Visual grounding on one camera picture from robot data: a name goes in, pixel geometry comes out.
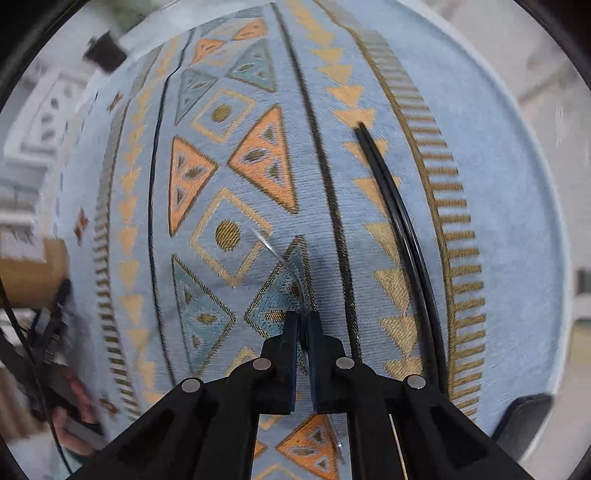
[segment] gold stripe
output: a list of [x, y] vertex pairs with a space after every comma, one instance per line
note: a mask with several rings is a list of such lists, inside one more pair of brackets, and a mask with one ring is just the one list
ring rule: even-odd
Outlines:
[[478, 340], [479, 338], [484, 338], [485, 336], [485, 330], [478, 330], [477, 332], [465, 333], [464, 335], [457, 336], [456, 344], [460, 345], [460, 343], [471, 342], [473, 340]]
[[458, 398], [465, 397], [466, 395], [470, 395], [471, 393], [476, 393], [480, 391], [480, 385], [474, 385], [473, 387], [465, 388], [464, 390], [460, 390], [459, 392], [454, 392], [451, 394], [450, 399], [456, 400]]
[[429, 112], [429, 107], [424, 105], [399, 105], [401, 109], [407, 110], [422, 110], [424, 112]]
[[406, 119], [410, 122], [429, 122], [435, 123], [435, 119], [432, 116], [421, 116], [421, 115], [406, 115]]
[[396, 98], [403, 99], [403, 100], [421, 100], [423, 101], [423, 97], [420, 95], [397, 95]]
[[470, 223], [470, 215], [441, 215], [441, 223]]
[[411, 127], [410, 130], [416, 134], [441, 135], [441, 130], [439, 130], [438, 128]]
[[463, 319], [456, 320], [456, 328], [464, 328], [469, 327], [470, 325], [478, 325], [479, 323], [484, 323], [486, 321], [486, 313], [482, 313], [480, 315], [473, 315], [471, 317], [466, 317]]
[[484, 365], [484, 359], [479, 358], [478, 360], [472, 360], [470, 362], [466, 362], [465, 364], [458, 365], [456, 363], [456, 366], [454, 367], [454, 371], [455, 371], [455, 373], [459, 374], [459, 373], [465, 372], [466, 370], [472, 370], [473, 368], [479, 368], [482, 365]]
[[421, 153], [423, 160], [453, 160], [451, 153]]
[[419, 147], [446, 147], [447, 144], [443, 140], [417, 140]]
[[474, 397], [474, 398], [470, 398], [469, 400], [461, 401], [460, 403], [456, 403], [456, 408], [461, 410], [466, 407], [471, 407], [472, 405], [474, 405], [474, 403], [478, 403], [479, 400], [480, 400], [480, 397]]
[[458, 267], [452, 267], [452, 277], [461, 277], [462, 275], [481, 272], [482, 267], [480, 265], [460, 265]]
[[475, 309], [482, 307], [485, 304], [484, 299], [474, 299], [456, 302], [456, 311], [463, 312], [464, 310]]
[[482, 378], [482, 372], [476, 372], [475, 374], [466, 375], [465, 377], [457, 378], [453, 381], [454, 388], [461, 387], [467, 383], [475, 382]]
[[472, 346], [470, 348], [463, 348], [462, 350], [456, 350], [457, 358], [466, 358], [467, 356], [476, 355], [484, 351], [484, 344], [478, 346]]
[[456, 183], [454, 181], [446, 181], [446, 182], [442, 182], [442, 183], [432, 183], [431, 184], [431, 189], [434, 192], [442, 192], [442, 191], [462, 191], [464, 189], [464, 187], [462, 186], [461, 183]]
[[446, 242], [451, 242], [453, 240], [468, 240], [472, 238], [476, 238], [476, 234], [474, 230], [460, 230], [457, 232], [446, 232], [443, 234]]
[[435, 200], [435, 205], [437, 207], [457, 207], [457, 208], [466, 208], [468, 206], [468, 202], [465, 199], [437, 199]]
[[462, 293], [467, 293], [469, 291], [478, 291], [484, 288], [484, 282], [481, 281], [473, 281], [468, 283], [461, 283], [459, 285], [453, 286], [453, 294], [460, 295]]
[[472, 248], [458, 248], [456, 250], [448, 250], [447, 256], [450, 260], [463, 257], [477, 257], [480, 255], [480, 250], [476, 247]]
[[450, 168], [450, 167], [429, 167], [427, 168], [427, 173], [429, 175], [457, 175], [457, 168]]

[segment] black cable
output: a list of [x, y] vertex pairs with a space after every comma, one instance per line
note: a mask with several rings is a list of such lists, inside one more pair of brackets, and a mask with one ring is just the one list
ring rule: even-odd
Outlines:
[[70, 468], [70, 464], [66, 460], [66, 456], [64, 455], [64, 451], [61, 448], [60, 441], [57, 438], [56, 427], [53, 424], [53, 419], [51, 418], [49, 408], [47, 407], [47, 402], [45, 400], [45, 395], [43, 394], [43, 388], [41, 386], [41, 381], [39, 380], [39, 376], [37, 374], [37, 369], [35, 367], [35, 360], [33, 358], [33, 352], [31, 352], [31, 349], [29, 348], [29, 345], [27, 343], [27, 339], [22, 334], [18, 320], [17, 320], [16, 316], [14, 315], [14, 312], [12, 311], [12, 307], [10, 305], [10, 301], [8, 300], [8, 295], [6, 293], [6, 290], [4, 289], [4, 283], [2, 283], [1, 277], [0, 277], [0, 300], [2, 300], [4, 311], [6, 312], [6, 315], [8, 316], [8, 319], [10, 320], [10, 323], [12, 324], [12, 328], [17, 333], [17, 337], [20, 340], [20, 342], [22, 343], [22, 347], [25, 349], [25, 357], [29, 361], [29, 365], [31, 367], [31, 372], [33, 373], [33, 377], [35, 378], [35, 384], [37, 386], [39, 401], [41, 403], [41, 408], [43, 410], [43, 414], [47, 418], [47, 423], [49, 423], [49, 428], [51, 430], [51, 435], [53, 436], [53, 441], [56, 444], [57, 451], [60, 454], [60, 457], [61, 457], [62, 461], [64, 462], [66, 469], [68, 470], [68, 473], [71, 475], [72, 469]]
[[408, 278], [415, 298], [417, 313], [423, 331], [427, 372], [432, 382], [437, 382], [439, 390], [447, 396], [447, 364], [443, 336], [433, 288], [421, 247], [414, 232], [400, 192], [392, 180], [392, 175], [379, 153], [369, 131], [363, 123], [354, 129], [363, 153], [378, 184], [380, 194], [386, 205], [390, 223], [398, 237], [402, 257], [407, 267]]

